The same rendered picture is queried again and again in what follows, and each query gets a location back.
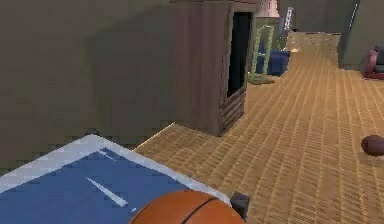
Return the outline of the blue bed with white border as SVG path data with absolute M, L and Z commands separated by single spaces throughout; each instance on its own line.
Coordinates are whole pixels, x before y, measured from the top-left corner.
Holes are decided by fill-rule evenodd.
M 225 209 L 207 224 L 245 224 L 249 197 L 220 191 L 96 135 L 0 177 L 0 224 L 128 224 L 171 192 L 204 193 Z

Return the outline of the brown wooden cabinet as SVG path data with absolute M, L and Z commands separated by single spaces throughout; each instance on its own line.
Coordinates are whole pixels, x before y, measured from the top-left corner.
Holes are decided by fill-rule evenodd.
M 223 135 L 244 113 L 260 0 L 170 0 L 175 120 Z

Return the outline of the orange basketball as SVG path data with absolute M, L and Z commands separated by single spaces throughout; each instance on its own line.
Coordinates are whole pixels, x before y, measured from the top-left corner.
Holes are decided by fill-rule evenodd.
M 246 224 L 231 205 L 195 190 L 162 195 L 143 206 L 127 224 Z

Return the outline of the dark brown ball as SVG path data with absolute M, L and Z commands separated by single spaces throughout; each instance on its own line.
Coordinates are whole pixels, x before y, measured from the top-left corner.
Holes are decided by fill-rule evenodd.
M 361 148 L 370 156 L 384 156 L 384 137 L 369 135 L 362 139 Z

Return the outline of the framed wall picture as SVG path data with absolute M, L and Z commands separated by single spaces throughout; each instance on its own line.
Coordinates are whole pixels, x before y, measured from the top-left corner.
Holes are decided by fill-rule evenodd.
M 286 17 L 285 17 L 285 23 L 284 23 L 285 31 L 288 31 L 291 29 L 293 12 L 294 12 L 294 8 L 288 7 Z

